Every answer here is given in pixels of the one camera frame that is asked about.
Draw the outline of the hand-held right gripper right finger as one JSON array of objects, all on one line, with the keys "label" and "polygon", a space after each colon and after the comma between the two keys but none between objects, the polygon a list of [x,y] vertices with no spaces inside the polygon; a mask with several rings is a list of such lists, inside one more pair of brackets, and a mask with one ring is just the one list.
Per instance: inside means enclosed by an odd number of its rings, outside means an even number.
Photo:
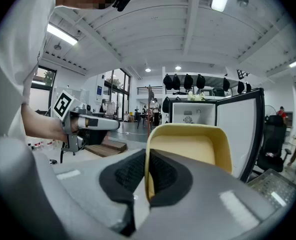
[{"label": "hand-held right gripper right finger", "polygon": [[165,189],[136,240],[263,240],[278,221],[269,201],[217,166],[152,150],[150,167]]}]

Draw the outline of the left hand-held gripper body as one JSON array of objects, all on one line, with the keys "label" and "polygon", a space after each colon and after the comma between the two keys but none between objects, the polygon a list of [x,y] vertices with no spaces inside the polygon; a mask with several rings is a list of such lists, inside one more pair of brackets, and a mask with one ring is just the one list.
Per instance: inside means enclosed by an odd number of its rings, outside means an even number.
[{"label": "left hand-held gripper body", "polygon": [[94,116],[91,113],[91,106],[82,103],[67,91],[63,90],[55,105],[52,107],[54,114],[60,119],[62,128],[67,135],[67,141],[62,144],[60,156],[66,152],[76,152],[84,149],[85,146],[100,145],[108,130],[89,130],[79,128],[77,132],[72,133],[70,128],[71,118],[79,115]]}]

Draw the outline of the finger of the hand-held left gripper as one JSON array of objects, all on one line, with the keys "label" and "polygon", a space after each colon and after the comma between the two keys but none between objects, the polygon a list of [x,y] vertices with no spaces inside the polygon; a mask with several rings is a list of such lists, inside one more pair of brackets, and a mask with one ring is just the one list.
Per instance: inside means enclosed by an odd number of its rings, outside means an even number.
[{"label": "finger of the hand-held left gripper", "polygon": [[80,114],[78,116],[78,127],[92,131],[111,131],[117,130],[120,127],[120,123],[112,119]]}]

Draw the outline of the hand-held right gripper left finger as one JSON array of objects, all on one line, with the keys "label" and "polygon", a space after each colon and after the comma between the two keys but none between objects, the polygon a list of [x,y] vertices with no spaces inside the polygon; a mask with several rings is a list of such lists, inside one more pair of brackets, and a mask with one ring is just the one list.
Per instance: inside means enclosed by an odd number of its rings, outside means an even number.
[{"label": "hand-held right gripper left finger", "polygon": [[135,209],[110,200],[99,181],[106,167],[143,152],[50,165],[23,142],[0,137],[0,200],[27,239],[147,240]]}]

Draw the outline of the yellow plastic container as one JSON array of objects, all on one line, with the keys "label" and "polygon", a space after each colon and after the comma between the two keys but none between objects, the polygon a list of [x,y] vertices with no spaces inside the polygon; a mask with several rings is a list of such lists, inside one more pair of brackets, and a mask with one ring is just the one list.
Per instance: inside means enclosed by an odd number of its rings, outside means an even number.
[{"label": "yellow plastic container", "polygon": [[229,142],[221,128],[206,124],[165,123],[151,132],[146,145],[144,177],[148,200],[156,195],[155,183],[149,172],[152,150],[208,163],[232,174]]}]

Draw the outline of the white mini fridge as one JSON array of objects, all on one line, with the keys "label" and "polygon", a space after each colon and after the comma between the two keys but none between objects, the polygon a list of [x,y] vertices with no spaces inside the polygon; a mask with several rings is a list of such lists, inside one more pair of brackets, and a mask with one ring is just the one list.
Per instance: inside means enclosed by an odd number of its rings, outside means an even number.
[{"label": "white mini fridge", "polygon": [[203,124],[221,128],[230,145],[232,174],[246,182],[257,160],[264,126],[264,90],[205,101],[172,100],[169,123]]}]

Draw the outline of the person's left forearm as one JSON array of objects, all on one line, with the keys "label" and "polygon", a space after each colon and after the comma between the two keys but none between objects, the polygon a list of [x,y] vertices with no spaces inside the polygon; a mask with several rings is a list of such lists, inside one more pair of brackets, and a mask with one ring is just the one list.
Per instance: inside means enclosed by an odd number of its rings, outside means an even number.
[{"label": "person's left forearm", "polygon": [[58,118],[40,115],[27,104],[21,105],[21,116],[27,136],[53,139],[64,143],[67,141],[67,135]]}]

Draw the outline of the person's left hand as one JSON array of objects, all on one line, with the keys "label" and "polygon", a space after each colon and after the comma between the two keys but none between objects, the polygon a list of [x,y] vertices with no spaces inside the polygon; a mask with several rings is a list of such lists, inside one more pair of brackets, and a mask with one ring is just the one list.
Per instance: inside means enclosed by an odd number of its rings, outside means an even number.
[{"label": "person's left hand", "polygon": [[79,130],[78,117],[72,117],[70,120],[70,128],[72,133],[76,133]]}]

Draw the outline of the black framed window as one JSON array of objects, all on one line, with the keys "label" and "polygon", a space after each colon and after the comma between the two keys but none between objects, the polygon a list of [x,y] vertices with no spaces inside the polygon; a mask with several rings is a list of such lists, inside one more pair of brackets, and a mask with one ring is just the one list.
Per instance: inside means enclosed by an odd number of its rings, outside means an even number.
[{"label": "black framed window", "polygon": [[50,116],[52,94],[56,70],[39,66],[36,70],[30,91],[29,106],[40,115]]}]

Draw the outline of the glass entrance doors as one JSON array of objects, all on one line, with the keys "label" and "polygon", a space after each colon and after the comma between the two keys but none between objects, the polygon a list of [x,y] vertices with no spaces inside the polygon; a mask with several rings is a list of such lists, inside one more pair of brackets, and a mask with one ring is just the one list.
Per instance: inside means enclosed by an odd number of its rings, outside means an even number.
[{"label": "glass entrance doors", "polygon": [[115,104],[114,115],[121,122],[129,112],[130,80],[122,68],[108,71],[104,77],[104,99]]}]

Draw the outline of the red coat stand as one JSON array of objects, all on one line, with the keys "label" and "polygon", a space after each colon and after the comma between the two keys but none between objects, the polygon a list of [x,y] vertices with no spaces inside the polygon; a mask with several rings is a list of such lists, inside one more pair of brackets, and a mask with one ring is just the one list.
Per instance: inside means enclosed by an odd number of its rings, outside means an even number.
[{"label": "red coat stand", "polygon": [[151,105],[154,103],[154,92],[152,91],[151,85],[149,85],[147,87],[147,90],[148,90],[147,137],[149,137],[150,132],[151,132],[151,128],[152,128],[152,126],[151,126],[152,106]]}]

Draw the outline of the metal mesh tray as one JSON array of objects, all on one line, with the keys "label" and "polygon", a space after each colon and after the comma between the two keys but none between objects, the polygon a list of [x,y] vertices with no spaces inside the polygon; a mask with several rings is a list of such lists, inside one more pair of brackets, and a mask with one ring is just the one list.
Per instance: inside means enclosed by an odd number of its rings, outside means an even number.
[{"label": "metal mesh tray", "polygon": [[255,177],[247,185],[263,196],[276,210],[293,205],[296,200],[296,185],[272,169]]}]

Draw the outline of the black office chair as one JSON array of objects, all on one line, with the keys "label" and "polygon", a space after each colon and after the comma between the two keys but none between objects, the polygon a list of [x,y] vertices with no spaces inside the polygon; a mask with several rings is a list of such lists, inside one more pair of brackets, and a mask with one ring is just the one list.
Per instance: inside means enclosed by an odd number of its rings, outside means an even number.
[{"label": "black office chair", "polygon": [[281,173],[284,162],[291,151],[283,148],[286,124],[279,115],[266,117],[263,131],[263,143],[259,151],[256,166],[264,172],[271,169]]}]

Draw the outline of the black standing fan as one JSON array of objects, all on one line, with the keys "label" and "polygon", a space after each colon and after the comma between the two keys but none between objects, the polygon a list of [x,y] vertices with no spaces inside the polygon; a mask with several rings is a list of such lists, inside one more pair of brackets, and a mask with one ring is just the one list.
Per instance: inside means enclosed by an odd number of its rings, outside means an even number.
[{"label": "black standing fan", "polygon": [[264,112],[265,112],[265,117],[264,117],[265,121],[268,121],[270,116],[275,116],[277,114],[277,111],[271,105],[265,105]]}]

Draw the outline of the white storage rack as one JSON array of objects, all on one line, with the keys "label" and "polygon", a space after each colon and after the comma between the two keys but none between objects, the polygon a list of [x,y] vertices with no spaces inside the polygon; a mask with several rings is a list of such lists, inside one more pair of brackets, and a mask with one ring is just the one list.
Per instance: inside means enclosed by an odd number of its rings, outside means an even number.
[{"label": "white storage rack", "polygon": [[[164,102],[164,100],[168,97],[170,100],[175,100],[176,98],[179,98],[181,101],[185,101],[188,99],[188,93],[191,91],[194,95],[197,94],[198,88],[196,86],[196,81],[198,78],[199,73],[197,72],[180,72],[179,70],[172,70],[166,66],[162,66],[162,80],[166,77],[166,75],[169,75],[171,79],[173,79],[173,76],[177,74],[178,78],[181,81],[181,87],[180,90],[167,90],[165,84],[162,84],[162,99],[161,101]],[[190,75],[193,78],[193,85],[190,90],[184,89],[183,83],[186,74]],[[211,73],[201,73],[203,77],[205,77],[205,87],[200,91],[204,93],[204,99],[210,100],[210,101],[217,101],[221,100],[227,97],[231,97],[234,95],[234,92],[236,93],[236,88],[238,85],[238,79],[228,77],[226,75],[219,75],[219,74],[211,74]],[[229,82],[229,89],[225,92],[225,97],[215,96],[213,93],[214,88],[223,88],[223,81],[224,78],[227,79]]]}]

